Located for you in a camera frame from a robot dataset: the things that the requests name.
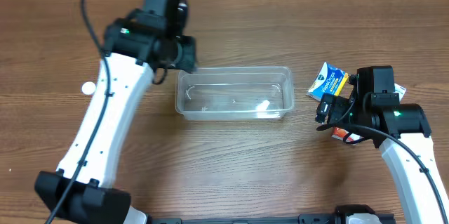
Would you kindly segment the red box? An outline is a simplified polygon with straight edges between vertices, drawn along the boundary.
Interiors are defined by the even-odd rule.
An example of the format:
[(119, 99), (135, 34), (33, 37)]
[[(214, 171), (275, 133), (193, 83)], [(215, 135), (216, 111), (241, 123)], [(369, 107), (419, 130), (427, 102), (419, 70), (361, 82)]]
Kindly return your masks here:
[[(332, 137), (338, 140), (343, 140), (343, 138), (348, 134), (349, 132), (338, 128), (338, 127), (334, 127), (333, 128), (333, 133), (332, 133)], [(350, 136), (348, 136), (348, 138), (345, 140), (345, 143), (348, 144), (357, 144), (361, 141), (362, 137), (360, 137), (359, 135), (356, 135), (354, 133), (352, 133)]]

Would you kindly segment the blue VapoDrops box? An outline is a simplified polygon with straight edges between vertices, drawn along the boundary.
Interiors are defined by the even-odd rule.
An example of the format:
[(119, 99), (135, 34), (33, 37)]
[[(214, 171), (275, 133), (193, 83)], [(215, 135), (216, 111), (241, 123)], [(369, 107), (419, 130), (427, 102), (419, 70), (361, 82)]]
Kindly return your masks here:
[(317, 101), (320, 101), (323, 94), (326, 93), (339, 96), (348, 78), (348, 73), (324, 62), (313, 84), (307, 91), (307, 95)]

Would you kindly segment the white box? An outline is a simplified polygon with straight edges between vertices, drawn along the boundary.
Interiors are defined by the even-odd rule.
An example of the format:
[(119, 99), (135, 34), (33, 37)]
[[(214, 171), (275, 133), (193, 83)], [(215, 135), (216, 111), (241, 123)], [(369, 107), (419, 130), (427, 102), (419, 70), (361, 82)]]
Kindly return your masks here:
[(394, 84), (394, 92), (398, 94), (399, 100), (402, 100), (402, 98), (406, 94), (406, 91), (407, 91), (406, 88), (404, 88), (398, 84)]

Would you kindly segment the orange tube white cap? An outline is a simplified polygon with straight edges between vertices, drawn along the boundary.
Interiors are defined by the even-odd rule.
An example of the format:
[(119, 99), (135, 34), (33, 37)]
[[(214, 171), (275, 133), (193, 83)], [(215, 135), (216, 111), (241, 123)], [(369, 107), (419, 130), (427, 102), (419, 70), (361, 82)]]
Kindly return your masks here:
[(96, 91), (96, 84), (91, 81), (87, 81), (82, 84), (81, 86), (81, 92), (84, 95), (93, 95)]

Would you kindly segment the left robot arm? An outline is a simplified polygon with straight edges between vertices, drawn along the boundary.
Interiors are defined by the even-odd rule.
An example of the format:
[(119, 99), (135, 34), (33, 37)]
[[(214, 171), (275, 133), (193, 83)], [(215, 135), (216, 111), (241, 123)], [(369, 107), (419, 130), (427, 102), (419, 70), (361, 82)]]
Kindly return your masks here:
[(100, 71), (78, 133), (54, 172), (41, 171), (35, 192), (49, 209), (47, 222), (150, 223), (114, 187), (121, 149), (136, 109), (169, 70), (196, 70), (196, 42), (183, 31), (187, 0), (144, 0), (96, 39)]

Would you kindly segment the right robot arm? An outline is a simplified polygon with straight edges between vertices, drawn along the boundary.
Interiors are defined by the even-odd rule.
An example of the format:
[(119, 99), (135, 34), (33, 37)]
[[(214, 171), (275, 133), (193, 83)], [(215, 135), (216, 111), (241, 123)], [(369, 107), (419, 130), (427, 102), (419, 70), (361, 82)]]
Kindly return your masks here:
[(401, 103), (392, 66), (359, 68), (343, 76), (353, 86), (344, 98), (329, 91), (339, 84), (336, 70), (319, 74), (322, 94), (317, 131), (339, 128), (342, 142), (373, 142), (386, 163), (408, 223), (447, 223), (448, 194), (438, 172), (431, 127), (422, 107)]

